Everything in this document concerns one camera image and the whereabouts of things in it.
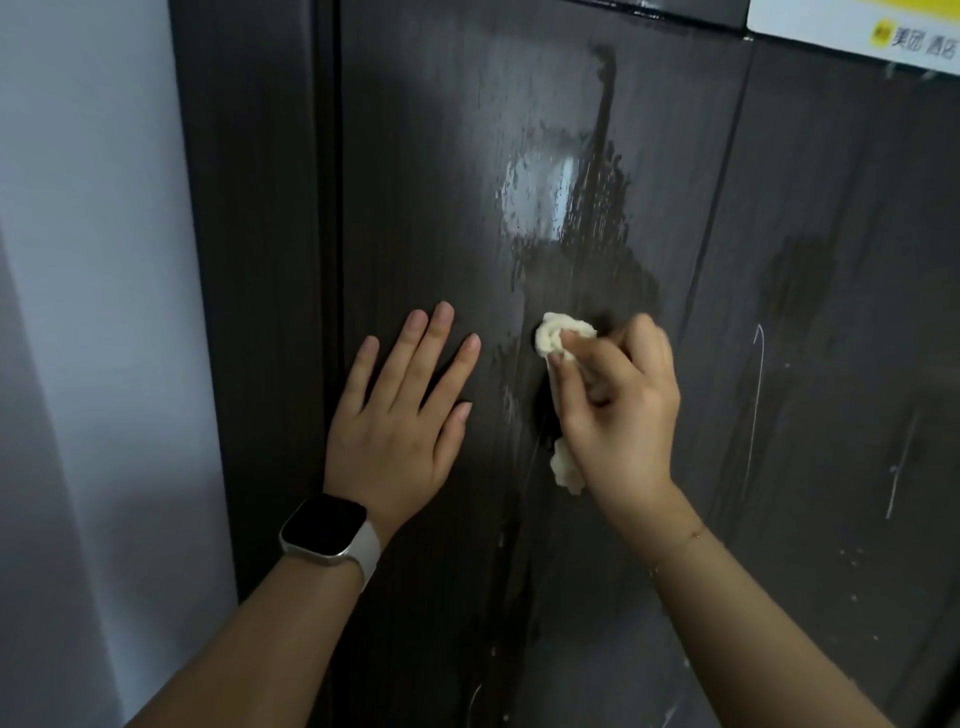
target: white label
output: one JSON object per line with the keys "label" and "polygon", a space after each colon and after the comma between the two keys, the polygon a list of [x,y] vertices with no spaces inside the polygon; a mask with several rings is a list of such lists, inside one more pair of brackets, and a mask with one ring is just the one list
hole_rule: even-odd
{"label": "white label", "polygon": [[960,0],[753,0],[747,27],[960,74]]}

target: white wall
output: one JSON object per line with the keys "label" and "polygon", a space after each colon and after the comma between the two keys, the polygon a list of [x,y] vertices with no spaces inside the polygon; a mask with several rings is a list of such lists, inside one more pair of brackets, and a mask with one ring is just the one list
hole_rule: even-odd
{"label": "white wall", "polygon": [[0,3],[0,262],[0,716],[110,725],[235,605],[164,0]]}

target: bracelet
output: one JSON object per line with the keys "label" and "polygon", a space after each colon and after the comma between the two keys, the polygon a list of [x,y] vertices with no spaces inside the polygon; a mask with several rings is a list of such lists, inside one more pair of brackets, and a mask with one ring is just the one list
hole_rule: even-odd
{"label": "bracelet", "polygon": [[693,533],[687,536],[682,542],[680,542],[676,546],[673,546],[669,551],[666,552],[666,554],[661,556],[658,562],[654,564],[649,571],[647,571],[647,573],[650,575],[650,578],[652,579],[654,576],[657,575],[658,571],[660,571],[660,567],[663,566],[663,564],[667,561],[667,559],[669,559],[671,556],[678,553],[679,551],[683,551],[687,547],[687,545],[690,544],[690,542],[696,541],[701,536],[703,536],[704,531],[706,530],[707,530],[707,525],[701,522],[697,530],[695,530]]}

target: white scratch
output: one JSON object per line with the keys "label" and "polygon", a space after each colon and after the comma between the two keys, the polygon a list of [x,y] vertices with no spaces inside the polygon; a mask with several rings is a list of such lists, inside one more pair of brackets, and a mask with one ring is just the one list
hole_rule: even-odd
{"label": "white scratch", "polygon": [[677,706],[673,706],[670,710],[666,712],[666,715],[663,717],[663,725],[660,728],[666,728],[667,725],[673,720],[673,714],[677,712]]}
{"label": "white scratch", "polygon": [[477,699],[477,693],[480,692],[481,688],[483,688],[483,683],[480,683],[477,686],[477,689],[473,691],[473,697],[470,699],[470,704],[467,706],[467,728],[470,728],[470,713],[473,711],[473,701]]}
{"label": "white scratch", "polygon": [[747,473],[743,476],[743,488],[740,490],[740,501],[747,496],[747,482],[750,480],[750,466],[754,462],[754,439],[756,437],[756,412],[760,407],[760,385],[763,383],[763,357],[767,349],[767,337],[763,333],[763,326],[756,325],[754,331],[754,346],[756,338],[760,337],[760,373],[756,377],[756,397],[754,398],[754,424],[750,428],[750,450],[747,452]]}
{"label": "white scratch", "polygon": [[906,431],[906,442],[903,443],[903,452],[900,454],[900,462],[897,464],[897,470],[894,472],[894,484],[890,489],[890,502],[887,504],[887,521],[894,513],[894,498],[897,497],[897,483],[900,481],[900,473],[903,472],[903,466],[906,465],[906,456],[910,452],[910,444],[913,442],[914,433],[917,431],[917,422],[920,421],[920,410],[913,411],[913,417],[910,418],[910,426]]}
{"label": "white scratch", "polygon": [[506,384],[503,385],[503,417],[506,425],[509,425],[516,417],[517,410],[520,408],[516,401],[514,391]]}

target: watch face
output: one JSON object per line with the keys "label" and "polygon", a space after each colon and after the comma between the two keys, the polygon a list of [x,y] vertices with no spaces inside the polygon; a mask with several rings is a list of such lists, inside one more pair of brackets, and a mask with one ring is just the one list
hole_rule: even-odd
{"label": "watch face", "polygon": [[366,520],[367,509],[359,503],[321,493],[303,502],[280,538],[321,556],[339,556]]}

